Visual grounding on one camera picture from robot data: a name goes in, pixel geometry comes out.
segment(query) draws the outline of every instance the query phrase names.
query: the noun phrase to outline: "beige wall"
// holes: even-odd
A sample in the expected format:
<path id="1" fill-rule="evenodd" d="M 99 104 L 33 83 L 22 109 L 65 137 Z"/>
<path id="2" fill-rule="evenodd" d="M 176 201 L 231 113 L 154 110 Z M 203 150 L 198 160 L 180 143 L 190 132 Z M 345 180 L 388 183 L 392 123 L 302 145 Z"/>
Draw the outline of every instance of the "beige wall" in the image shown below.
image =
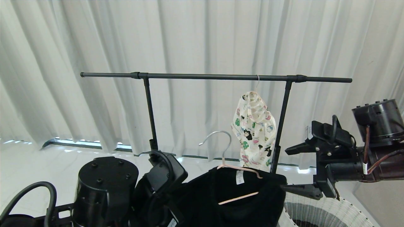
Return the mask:
<path id="1" fill-rule="evenodd" d="M 382 227 L 404 226 L 404 181 L 360 183 L 354 195 Z"/>

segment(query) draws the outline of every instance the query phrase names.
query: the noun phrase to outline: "white floor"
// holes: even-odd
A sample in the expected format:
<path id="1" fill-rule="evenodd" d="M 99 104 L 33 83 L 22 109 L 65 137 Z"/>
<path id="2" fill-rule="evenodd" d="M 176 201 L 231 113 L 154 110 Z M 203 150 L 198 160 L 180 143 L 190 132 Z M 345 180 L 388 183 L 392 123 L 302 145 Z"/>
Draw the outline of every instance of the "white floor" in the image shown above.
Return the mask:
<path id="1" fill-rule="evenodd" d="M 80 168 L 96 157 L 115 156 L 134 163 L 139 169 L 139 179 L 149 172 L 152 165 L 148 155 L 134 157 L 131 153 L 103 153 L 97 149 L 77 147 L 48 146 L 38 151 L 27 142 L 10 141 L 0 144 L 0 210 L 3 210 L 13 196 L 31 183 L 49 181 L 57 189 L 57 205 L 69 204 L 74 201 L 77 175 Z M 178 158 L 188 172 L 189 181 L 200 176 L 211 168 L 221 164 L 220 160 L 208 162 L 206 159 Z M 313 183 L 314 168 L 299 170 L 297 167 L 278 166 L 278 174 L 287 177 L 288 184 Z M 354 183 L 337 183 L 342 197 L 354 204 L 378 227 L 362 204 L 352 194 Z M 42 216 L 48 206 L 49 195 L 45 188 L 34 189 L 24 196 L 12 213 Z"/>

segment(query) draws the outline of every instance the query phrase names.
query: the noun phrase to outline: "white laundry basket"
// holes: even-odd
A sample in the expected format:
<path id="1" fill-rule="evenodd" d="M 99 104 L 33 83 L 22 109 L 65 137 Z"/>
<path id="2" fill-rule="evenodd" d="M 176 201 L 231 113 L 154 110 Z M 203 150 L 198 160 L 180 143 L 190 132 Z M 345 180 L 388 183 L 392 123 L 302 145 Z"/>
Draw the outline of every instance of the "white laundry basket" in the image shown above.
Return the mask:
<path id="1" fill-rule="evenodd" d="M 298 226 L 293 220 L 305 222 L 302 227 L 373 227 L 360 210 L 343 198 L 340 201 L 326 197 L 314 200 L 286 193 L 278 226 Z"/>

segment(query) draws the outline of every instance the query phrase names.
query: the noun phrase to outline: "black shirt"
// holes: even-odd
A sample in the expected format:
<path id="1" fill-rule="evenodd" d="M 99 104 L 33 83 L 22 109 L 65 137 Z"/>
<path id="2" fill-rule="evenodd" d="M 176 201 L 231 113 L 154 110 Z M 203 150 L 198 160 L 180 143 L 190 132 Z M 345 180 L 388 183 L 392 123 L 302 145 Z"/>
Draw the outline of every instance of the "black shirt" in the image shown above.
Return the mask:
<path id="1" fill-rule="evenodd" d="M 244 183 L 237 185 L 236 172 L 215 167 L 175 190 L 173 200 L 185 217 L 176 226 L 277 226 L 286 195 L 280 185 L 287 184 L 286 177 L 258 170 L 263 177 L 259 179 L 255 173 L 243 171 Z M 218 204 L 257 191 L 257 195 Z"/>

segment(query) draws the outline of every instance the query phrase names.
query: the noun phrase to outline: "curtain fold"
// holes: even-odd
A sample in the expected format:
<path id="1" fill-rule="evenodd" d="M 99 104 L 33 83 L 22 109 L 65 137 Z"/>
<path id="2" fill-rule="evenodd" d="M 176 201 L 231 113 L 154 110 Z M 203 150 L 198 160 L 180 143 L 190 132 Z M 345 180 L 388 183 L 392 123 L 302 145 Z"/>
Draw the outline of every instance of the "curtain fold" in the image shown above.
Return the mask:
<path id="1" fill-rule="evenodd" d="M 351 84 L 293 84 L 283 150 L 312 121 L 336 114 L 357 139 L 351 109 L 396 99 L 404 112 L 404 1 L 1 1 L 0 136 L 40 147 L 54 137 L 149 150 L 141 80 L 80 72 L 295 75 Z M 220 157 L 240 96 L 255 90 L 279 120 L 284 82 L 150 80 L 159 148 Z M 226 157 L 238 158 L 236 137 Z"/>

